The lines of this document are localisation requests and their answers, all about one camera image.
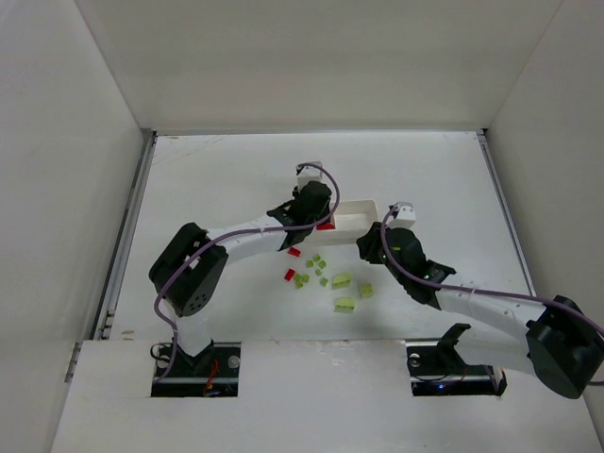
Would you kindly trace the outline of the red half-round lego plate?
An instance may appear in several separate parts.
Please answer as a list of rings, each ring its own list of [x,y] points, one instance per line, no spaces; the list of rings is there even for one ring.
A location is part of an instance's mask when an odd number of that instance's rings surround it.
[[[335,224],[332,219],[328,219],[327,221],[316,226],[317,230],[333,230],[335,228]]]

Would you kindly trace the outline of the pale green curved duplo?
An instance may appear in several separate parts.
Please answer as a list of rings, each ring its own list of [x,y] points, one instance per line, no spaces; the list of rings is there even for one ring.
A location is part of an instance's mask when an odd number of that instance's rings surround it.
[[[341,273],[334,276],[331,282],[333,289],[346,288],[351,283],[351,276],[348,273]]]

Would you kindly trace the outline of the pale green square duplo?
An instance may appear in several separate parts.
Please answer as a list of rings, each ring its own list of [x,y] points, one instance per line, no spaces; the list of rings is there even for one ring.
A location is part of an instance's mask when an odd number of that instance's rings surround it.
[[[368,299],[374,296],[374,288],[370,283],[362,283],[358,287],[360,299]]]

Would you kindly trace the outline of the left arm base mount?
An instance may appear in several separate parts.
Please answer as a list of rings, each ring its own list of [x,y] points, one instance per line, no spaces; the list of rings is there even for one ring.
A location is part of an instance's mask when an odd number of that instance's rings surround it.
[[[211,343],[198,356],[190,357],[176,350],[169,368],[172,345],[154,344],[150,355],[155,361],[150,395],[164,398],[231,398],[239,391],[242,345],[240,343]]]

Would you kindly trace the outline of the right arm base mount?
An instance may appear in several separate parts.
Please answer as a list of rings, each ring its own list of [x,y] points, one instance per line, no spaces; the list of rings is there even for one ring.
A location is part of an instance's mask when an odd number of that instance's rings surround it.
[[[487,364],[468,364],[456,346],[469,324],[457,323],[440,338],[406,341],[411,393],[415,397],[495,396],[508,387],[505,372]]]

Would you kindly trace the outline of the pale green arch duplo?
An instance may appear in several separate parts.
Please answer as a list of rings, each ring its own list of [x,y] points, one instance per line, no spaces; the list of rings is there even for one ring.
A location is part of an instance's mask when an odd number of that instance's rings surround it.
[[[335,300],[334,310],[352,312],[356,308],[356,301],[351,297],[339,297]]]

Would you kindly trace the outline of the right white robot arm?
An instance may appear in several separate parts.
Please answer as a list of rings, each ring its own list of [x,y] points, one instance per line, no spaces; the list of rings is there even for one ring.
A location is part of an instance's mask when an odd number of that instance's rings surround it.
[[[403,227],[371,225],[356,241],[362,260],[385,266],[410,298],[432,309],[467,317],[442,336],[407,346],[416,395],[454,394],[455,384],[481,378],[480,392],[501,395],[505,372],[537,378],[553,393],[577,399],[603,363],[603,334],[564,296],[546,303],[513,297],[463,281],[456,270],[426,257]]]

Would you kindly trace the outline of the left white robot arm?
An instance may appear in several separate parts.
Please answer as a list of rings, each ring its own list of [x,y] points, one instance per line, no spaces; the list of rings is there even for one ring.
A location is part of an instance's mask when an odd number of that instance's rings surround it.
[[[173,331],[171,347],[164,351],[175,362],[178,356],[195,360],[211,345],[202,325],[188,340],[180,329],[186,318],[197,318],[209,304],[227,265],[253,256],[281,252],[302,243],[327,222],[340,202],[337,185],[311,181],[293,198],[261,217],[219,229],[203,229],[190,222],[180,228],[148,276],[157,298],[156,315]]]

